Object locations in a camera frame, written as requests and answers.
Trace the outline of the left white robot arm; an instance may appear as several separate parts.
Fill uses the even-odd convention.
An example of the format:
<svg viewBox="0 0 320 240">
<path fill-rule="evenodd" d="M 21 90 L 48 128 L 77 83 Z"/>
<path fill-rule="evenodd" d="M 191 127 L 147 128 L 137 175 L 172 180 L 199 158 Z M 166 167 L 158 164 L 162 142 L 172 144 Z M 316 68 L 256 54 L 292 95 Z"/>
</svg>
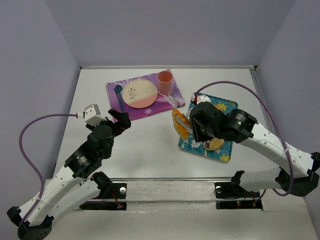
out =
<svg viewBox="0 0 320 240">
<path fill-rule="evenodd" d="M 40 178 L 40 191 L 34 197 L 7 211 L 7 216 L 17 226 L 19 239 L 43 240 L 59 219 L 86 201 L 96 197 L 117 198 L 119 191 L 98 169 L 103 160 L 111 157 L 115 137 L 131 127 L 131 120 L 127 112 L 112 108 L 108 113 L 115 122 L 102 117 L 96 104 L 72 114 L 83 119 L 91 132 L 51 180 Z"/>
</svg>

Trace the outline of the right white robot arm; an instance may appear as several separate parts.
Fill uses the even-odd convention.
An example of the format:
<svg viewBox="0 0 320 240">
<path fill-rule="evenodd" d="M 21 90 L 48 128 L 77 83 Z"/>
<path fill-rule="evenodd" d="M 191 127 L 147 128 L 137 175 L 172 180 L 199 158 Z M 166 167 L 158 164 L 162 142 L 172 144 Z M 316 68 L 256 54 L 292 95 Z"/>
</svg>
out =
<svg viewBox="0 0 320 240">
<path fill-rule="evenodd" d="M 241 109 L 223 113 L 209 102 L 198 103 L 189 114 L 196 142 L 222 139 L 250 148 L 277 165 L 260 171 L 237 171 L 231 178 L 234 189 L 247 192 L 281 189 L 305 197 L 318 187 L 319 153 L 307 153 L 282 141 L 255 117 Z"/>
</svg>

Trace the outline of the glazed donut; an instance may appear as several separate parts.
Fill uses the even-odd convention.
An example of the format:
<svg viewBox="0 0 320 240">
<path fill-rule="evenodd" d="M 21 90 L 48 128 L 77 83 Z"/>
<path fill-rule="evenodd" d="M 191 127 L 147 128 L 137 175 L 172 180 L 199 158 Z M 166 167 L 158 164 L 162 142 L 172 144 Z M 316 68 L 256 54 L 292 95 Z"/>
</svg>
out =
<svg viewBox="0 0 320 240">
<path fill-rule="evenodd" d="M 220 111 L 222 111 L 222 112 L 224 112 L 227 108 L 226 108 L 226 106 L 224 105 L 224 104 L 215 104 L 214 105 L 218 110 L 220 110 Z"/>
</svg>

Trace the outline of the light round bun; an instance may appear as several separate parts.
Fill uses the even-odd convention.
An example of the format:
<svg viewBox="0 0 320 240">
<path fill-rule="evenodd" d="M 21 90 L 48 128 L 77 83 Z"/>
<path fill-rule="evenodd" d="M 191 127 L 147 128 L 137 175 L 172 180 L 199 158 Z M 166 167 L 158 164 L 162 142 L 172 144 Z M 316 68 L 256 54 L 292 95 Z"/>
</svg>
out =
<svg viewBox="0 0 320 240">
<path fill-rule="evenodd" d="M 224 143 L 225 141 L 223 139 L 213 138 L 205 143 L 205 149 L 207 151 L 217 151 L 224 145 Z"/>
</svg>

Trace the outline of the cream and pink plate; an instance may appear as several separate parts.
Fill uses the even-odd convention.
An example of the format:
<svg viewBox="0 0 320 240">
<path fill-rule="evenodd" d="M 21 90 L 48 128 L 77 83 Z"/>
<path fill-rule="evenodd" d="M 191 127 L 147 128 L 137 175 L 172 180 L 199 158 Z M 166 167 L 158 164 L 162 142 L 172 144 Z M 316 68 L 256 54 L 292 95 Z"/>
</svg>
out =
<svg viewBox="0 0 320 240">
<path fill-rule="evenodd" d="M 126 105 L 135 109 L 151 106 L 158 98 L 158 88 L 146 79 L 138 79 L 128 83 L 121 92 Z"/>
</svg>

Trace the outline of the blue plastic spoon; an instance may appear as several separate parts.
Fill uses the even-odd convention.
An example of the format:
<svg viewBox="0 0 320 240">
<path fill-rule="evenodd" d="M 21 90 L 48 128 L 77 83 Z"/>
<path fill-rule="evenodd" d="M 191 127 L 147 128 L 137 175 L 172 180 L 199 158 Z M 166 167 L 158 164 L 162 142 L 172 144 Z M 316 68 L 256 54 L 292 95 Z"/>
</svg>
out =
<svg viewBox="0 0 320 240">
<path fill-rule="evenodd" d="M 114 88 L 114 92 L 116 94 L 120 110 L 123 113 L 125 111 L 125 108 L 124 108 L 124 102 L 121 95 L 122 89 L 123 89 L 122 86 L 117 84 Z"/>
</svg>

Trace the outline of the teal floral tray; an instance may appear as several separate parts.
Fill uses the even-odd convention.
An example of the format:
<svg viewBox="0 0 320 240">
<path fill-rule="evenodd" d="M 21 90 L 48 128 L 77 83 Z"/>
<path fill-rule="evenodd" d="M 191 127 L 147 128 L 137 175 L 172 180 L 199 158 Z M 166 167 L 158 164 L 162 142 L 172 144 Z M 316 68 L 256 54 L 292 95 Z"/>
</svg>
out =
<svg viewBox="0 0 320 240">
<path fill-rule="evenodd" d="M 199 93 L 198 95 L 207 95 L 211 103 L 213 105 L 217 104 L 224 104 L 226 106 L 226 110 L 223 111 L 223 113 L 227 114 L 231 110 L 238 108 L 238 103 L 233 100 L 224 99 L 204 93 Z M 178 142 L 178 147 L 185 152 L 188 152 L 190 154 L 195 154 L 198 156 L 210 158 L 216 161 L 220 162 L 229 162 L 232 155 L 233 150 L 233 142 L 232 141 L 225 141 L 223 146 L 217 150 L 217 151 L 208 151 L 205 149 L 204 145 L 200 142 L 196 142 L 193 138 L 193 135 L 191 133 L 188 134 L 188 137 L 186 139 L 183 139 L 180 137 Z"/>
</svg>

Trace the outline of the purple floral placemat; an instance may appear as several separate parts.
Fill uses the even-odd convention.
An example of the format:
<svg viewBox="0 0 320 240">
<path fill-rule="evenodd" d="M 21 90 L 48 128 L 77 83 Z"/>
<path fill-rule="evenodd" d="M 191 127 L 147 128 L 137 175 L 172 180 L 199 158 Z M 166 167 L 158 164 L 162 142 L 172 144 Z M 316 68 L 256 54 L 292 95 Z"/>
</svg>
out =
<svg viewBox="0 0 320 240">
<path fill-rule="evenodd" d="M 183 107 L 185 100 L 170 69 L 108 82 L 110 107 L 127 112 L 131 121 Z"/>
</svg>

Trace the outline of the pink plastic cup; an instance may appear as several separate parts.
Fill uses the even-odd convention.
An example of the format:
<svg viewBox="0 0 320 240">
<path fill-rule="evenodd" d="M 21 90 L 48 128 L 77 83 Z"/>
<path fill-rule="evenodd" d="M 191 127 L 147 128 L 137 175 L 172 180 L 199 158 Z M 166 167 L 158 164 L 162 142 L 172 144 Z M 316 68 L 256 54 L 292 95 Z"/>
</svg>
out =
<svg viewBox="0 0 320 240">
<path fill-rule="evenodd" d="M 158 90 L 162 95 L 168 95 L 171 91 L 173 75 L 170 71 L 164 70 L 158 73 Z"/>
</svg>

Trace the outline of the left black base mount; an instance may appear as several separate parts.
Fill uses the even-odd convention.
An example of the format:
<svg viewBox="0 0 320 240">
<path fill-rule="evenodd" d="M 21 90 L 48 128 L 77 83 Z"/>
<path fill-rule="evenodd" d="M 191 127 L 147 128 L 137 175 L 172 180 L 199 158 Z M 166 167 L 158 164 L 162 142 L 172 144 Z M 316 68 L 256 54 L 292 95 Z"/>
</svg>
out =
<svg viewBox="0 0 320 240">
<path fill-rule="evenodd" d="M 102 171 L 95 172 L 89 179 L 97 193 L 79 206 L 81 210 L 125 211 L 127 209 L 126 182 L 112 182 Z"/>
</svg>

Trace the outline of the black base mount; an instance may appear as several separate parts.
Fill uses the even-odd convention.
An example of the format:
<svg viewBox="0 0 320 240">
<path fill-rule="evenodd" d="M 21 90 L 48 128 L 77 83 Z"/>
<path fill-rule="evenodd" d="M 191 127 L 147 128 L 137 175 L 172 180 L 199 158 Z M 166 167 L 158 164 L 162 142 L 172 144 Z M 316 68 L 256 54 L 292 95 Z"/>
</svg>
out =
<svg viewBox="0 0 320 240">
<path fill-rule="evenodd" d="M 214 184 L 217 210 L 263 209 L 259 192 L 246 191 L 240 186 L 240 177 L 245 172 L 237 171 L 230 181 Z"/>
<path fill-rule="evenodd" d="M 97 193 L 79 206 L 81 210 L 125 211 L 127 209 L 126 182 L 112 182 L 102 171 L 95 172 L 89 179 Z"/>
</svg>

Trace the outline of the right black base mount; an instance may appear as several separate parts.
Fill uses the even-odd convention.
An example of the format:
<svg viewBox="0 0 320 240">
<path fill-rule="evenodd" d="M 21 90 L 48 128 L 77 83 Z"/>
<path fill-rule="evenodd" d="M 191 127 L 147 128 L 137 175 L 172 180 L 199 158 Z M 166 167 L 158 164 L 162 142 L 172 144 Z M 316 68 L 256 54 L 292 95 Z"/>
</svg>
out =
<svg viewBox="0 0 320 240">
<path fill-rule="evenodd" d="M 246 191 L 240 186 L 240 177 L 245 172 L 237 171 L 230 181 L 214 184 L 217 210 L 263 209 L 259 192 Z"/>
</svg>

